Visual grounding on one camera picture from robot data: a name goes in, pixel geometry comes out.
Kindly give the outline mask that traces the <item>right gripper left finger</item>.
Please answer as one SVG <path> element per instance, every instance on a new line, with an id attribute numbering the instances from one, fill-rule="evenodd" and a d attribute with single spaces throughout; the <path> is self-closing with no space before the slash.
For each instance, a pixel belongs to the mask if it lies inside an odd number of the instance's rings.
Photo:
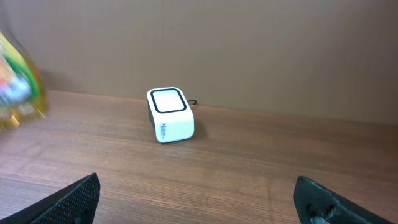
<path id="1" fill-rule="evenodd" d="M 94 172 L 1 220 L 1 224 L 92 224 L 101 184 Z"/>

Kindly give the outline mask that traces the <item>yellow dish soap bottle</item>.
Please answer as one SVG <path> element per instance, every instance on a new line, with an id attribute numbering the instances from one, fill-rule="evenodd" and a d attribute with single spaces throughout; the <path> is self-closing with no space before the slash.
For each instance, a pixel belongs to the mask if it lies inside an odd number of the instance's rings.
<path id="1" fill-rule="evenodd" d="M 1 31 L 1 131 L 45 117 L 47 92 L 30 55 Z"/>

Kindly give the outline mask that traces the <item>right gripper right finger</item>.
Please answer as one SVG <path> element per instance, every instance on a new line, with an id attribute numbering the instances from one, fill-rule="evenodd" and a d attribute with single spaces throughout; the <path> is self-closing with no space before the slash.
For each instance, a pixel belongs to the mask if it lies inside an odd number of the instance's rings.
<path id="1" fill-rule="evenodd" d="M 293 200 L 304 224 L 392 224 L 306 176 L 297 179 Z"/>

